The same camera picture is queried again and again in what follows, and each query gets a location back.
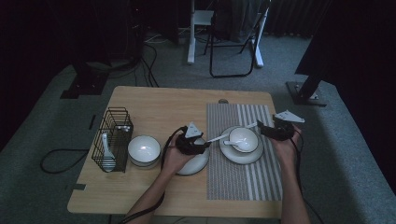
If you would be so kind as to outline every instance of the hand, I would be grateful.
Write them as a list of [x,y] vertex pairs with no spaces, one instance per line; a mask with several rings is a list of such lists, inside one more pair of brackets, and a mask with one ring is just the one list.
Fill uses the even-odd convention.
[[[294,136],[291,138],[294,143],[297,145],[298,139],[300,137],[301,130],[293,124]],[[276,156],[280,162],[281,166],[292,168],[294,167],[294,160],[296,157],[296,151],[293,143],[290,140],[285,141],[276,141],[275,139],[270,138],[271,143],[276,149]]]
[[170,172],[173,175],[181,170],[184,165],[191,160],[195,155],[185,155],[175,146],[178,134],[172,138],[170,147],[166,151],[165,161],[163,163],[163,170]]

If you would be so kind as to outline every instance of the dish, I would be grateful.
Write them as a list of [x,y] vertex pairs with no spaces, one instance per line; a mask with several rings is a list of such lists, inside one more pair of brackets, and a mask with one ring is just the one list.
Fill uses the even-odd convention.
[[[199,138],[195,141],[195,144],[203,144],[204,139]],[[190,161],[188,161],[180,171],[177,172],[178,175],[194,175],[200,172],[206,166],[209,161],[209,149],[207,148],[203,154],[198,154]]]
[[155,138],[140,135],[129,143],[128,152],[132,163],[136,166],[151,167],[160,158],[161,147]]
[[[239,127],[239,126],[230,127],[228,129],[224,130],[224,132],[221,135],[230,133],[232,129],[237,128],[237,127]],[[236,150],[235,148],[233,148],[232,146],[224,145],[224,140],[227,141],[227,140],[229,140],[230,137],[225,137],[224,139],[219,140],[220,150],[224,154],[224,156],[227,157],[227,159],[229,159],[230,161],[233,161],[235,163],[238,163],[238,164],[253,163],[262,156],[262,153],[264,151],[262,138],[259,135],[257,135],[257,137],[259,138],[259,145],[257,146],[256,150],[254,150],[252,152],[240,152],[240,151]]]

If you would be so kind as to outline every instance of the black wire basket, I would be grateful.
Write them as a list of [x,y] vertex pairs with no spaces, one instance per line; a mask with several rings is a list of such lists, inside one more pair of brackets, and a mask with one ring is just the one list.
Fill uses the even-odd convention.
[[[134,125],[125,107],[109,107],[102,120],[101,126],[93,141],[94,149],[92,159],[104,172],[125,173],[128,161],[128,144],[131,141]],[[102,135],[106,133],[108,148],[113,154],[113,165],[110,170],[106,167],[108,158],[105,156]]]

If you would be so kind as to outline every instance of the striped placemat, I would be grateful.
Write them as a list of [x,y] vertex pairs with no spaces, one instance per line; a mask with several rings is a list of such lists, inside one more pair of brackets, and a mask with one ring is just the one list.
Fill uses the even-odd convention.
[[[207,105],[207,139],[220,136],[232,126],[245,126],[256,120],[273,126],[267,105]],[[210,146],[207,165],[207,199],[241,201],[280,201],[282,185],[276,154],[268,139],[262,136],[264,151],[251,164],[228,160],[219,141]]]

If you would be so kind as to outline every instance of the chair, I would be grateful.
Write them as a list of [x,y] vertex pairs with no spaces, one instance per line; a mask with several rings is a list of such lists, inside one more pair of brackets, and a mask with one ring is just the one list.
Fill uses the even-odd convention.
[[[221,77],[246,77],[250,75],[253,71],[254,67],[254,58],[256,56],[256,51],[260,42],[260,36],[262,35],[263,25],[265,23],[265,18],[267,15],[268,7],[269,7],[270,0],[214,0],[213,1],[213,16],[211,19],[211,25],[209,30],[209,35],[207,37],[206,45],[205,45],[205,52],[208,48],[210,48],[210,63],[209,63],[209,73],[214,78],[221,78]],[[232,4],[253,4],[250,5],[250,11],[253,8],[255,11],[256,17],[255,24],[246,36],[239,36],[233,34],[233,22],[235,22],[235,15],[233,13]],[[230,40],[234,43],[238,44],[229,44],[229,45],[216,45],[215,38],[220,40]],[[244,74],[220,74],[216,75],[213,71],[213,57],[214,57],[214,48],[219,47],[240,47],[239,53],[242,53],[245,49],[248,42],[253,44],[253,54],[250,63],[250,68],[247,73]]]

